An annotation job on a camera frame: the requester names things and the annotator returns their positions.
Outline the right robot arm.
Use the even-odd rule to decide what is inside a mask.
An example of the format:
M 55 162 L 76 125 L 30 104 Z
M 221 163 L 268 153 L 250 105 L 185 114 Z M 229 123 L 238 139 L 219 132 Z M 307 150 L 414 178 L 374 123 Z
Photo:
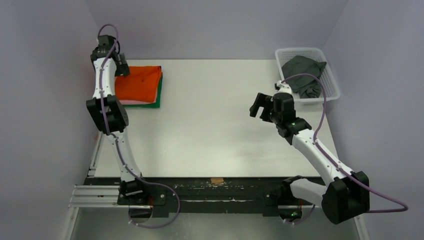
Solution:
M 279 194 L 284 202 L 292 204 L 298 199 L 305 200 L 321 208 L 333 224 L 370 210 L 368 176 L 362 171 L 353 171 L 326 152 L 312 126 L 297 116 L 291 94 L 278 92 L 271 96 L 258 93 L 249 115 L 256 117 L 259 108 L 263 108 L 260 119 L 275 124 L 278 134 L 311 163 L 323 180 L 320 185 L 302 176 L 285 179 Z

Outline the orange t shirt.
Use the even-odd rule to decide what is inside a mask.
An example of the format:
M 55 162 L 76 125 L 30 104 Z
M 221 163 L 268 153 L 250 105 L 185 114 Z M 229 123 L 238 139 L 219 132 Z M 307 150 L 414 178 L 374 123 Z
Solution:
M 130 66 L 128 76 L 117 76 L 115 78 L 115 95 L 120 100 L 129 99 L 130 95 L 141 87 L 147 89 L 149 85 L 156 88 L 161 72 L 159 66 Z

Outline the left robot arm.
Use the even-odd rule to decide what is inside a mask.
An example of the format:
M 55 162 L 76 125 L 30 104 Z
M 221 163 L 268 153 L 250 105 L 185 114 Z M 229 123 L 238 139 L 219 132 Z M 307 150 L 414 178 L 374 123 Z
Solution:
M 137 166 L 128 138 L 128 114 L 115 94 L 116 77 L 130 73 L 119 41 L 111 35 L 99 35 L 97 47 L 90 59 L 95 70 L 95 90 L 86 108 L 97 129 L 110 141 L 120 171 L 118 205 L 143 205 L 149 191 L 141 182 L 142 173 Z

